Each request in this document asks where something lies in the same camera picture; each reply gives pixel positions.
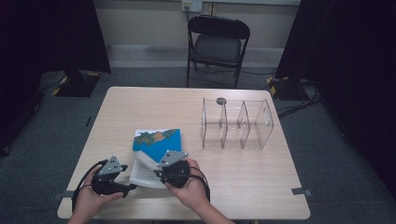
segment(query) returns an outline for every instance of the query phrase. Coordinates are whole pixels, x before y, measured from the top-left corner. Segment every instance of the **chair seat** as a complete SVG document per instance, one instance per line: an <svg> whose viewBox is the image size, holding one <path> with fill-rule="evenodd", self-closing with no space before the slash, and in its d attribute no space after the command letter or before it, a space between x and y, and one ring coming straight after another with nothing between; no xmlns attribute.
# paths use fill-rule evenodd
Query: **chair seat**
<svg viewBox="0 0 396 224"><path fill-rule="evenodd" d="M191 58L211 62L237 64L242 43L239 39L213 35L199 35Z"/></svg>

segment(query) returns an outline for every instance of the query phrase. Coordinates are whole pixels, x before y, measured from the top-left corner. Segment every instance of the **gray carpet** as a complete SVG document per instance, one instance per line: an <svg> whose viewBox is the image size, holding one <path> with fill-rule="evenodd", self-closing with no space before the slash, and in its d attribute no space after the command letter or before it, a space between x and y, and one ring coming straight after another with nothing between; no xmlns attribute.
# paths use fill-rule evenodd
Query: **gray carpet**
<svg viewBox="0 0 396 224"><path fill-rule="evenodd" d="M244 69L264 74L273 70ZM56 86L43 90L39 110L11 144L10 155L0 158L0 223L65 223L57 217L60 202L52 196L66 189L107 89L183 88L185 73L184 67L114 68L111 75L102 75L90 98L52 96ZM194 77L233 83L233 75L200 74ZM62 75L44 75L41 88L57 83ZM238 89L261 90L270 76L242 73ZM192 79L191 88L224 87L215 82ZM312 96L313 87L306 89ZM276 108L299 103L275 101ZM286 116L281 124L302 185L314 193L307 198L311 218L261 223L396 223L395 202L322 103Z"/></svg>

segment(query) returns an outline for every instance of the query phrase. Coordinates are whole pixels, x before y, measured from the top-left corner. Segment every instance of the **table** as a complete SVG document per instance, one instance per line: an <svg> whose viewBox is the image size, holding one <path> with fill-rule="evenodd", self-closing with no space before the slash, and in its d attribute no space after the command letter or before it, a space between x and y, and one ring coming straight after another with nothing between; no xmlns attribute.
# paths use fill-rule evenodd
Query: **table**
<svg viewBox="0 0 396 224"><path fill-rule="evenodd" d="M263 149L202 148L203 98L267 99L274 129ZM100 108L81 153L68 190L96 162L116 155L129 165L116 182L129 184L136 129L181 130L183 150L199 162L211 189L211 202L230 219L307 219L310 211L303 194L291 189L301 183L290 155L274 103L268 91L112 87ZM71 200L63 199L58 216L70 218ZM128 196L107 204L101 219L199 219L167 189L138 187Z"/></svg>

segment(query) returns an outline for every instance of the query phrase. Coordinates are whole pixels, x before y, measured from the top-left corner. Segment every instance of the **black folding chair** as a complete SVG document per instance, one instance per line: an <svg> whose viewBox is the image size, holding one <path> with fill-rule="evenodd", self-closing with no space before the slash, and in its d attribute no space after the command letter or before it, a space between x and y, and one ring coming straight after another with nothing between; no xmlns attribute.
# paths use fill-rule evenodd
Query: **black folding chair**
<svg viewBox="0 0 396 224"><path fill-rule="evenodd" d="M239 20L200 15L190 19L188 30L189 56L186 86L189 87L191 63L194 69L197 69L197 63L203 63L234 68L233 87L236 88L250 38L248 26ZM198 34L195 41L193 34Z"/></svg>

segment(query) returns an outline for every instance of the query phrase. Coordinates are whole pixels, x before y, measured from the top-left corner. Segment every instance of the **chair backrest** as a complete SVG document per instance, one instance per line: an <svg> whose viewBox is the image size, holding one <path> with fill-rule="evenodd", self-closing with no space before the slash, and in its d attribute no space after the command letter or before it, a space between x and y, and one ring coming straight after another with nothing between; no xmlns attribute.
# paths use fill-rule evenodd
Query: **chair backrest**
<svg viewBox="0 0 396 224"><path fill-rule="evenodd" d="M250 37L250 29L242 21L209 15L191 18L188 29L189 33L202 35L218 35L245 40Z"/></svg>

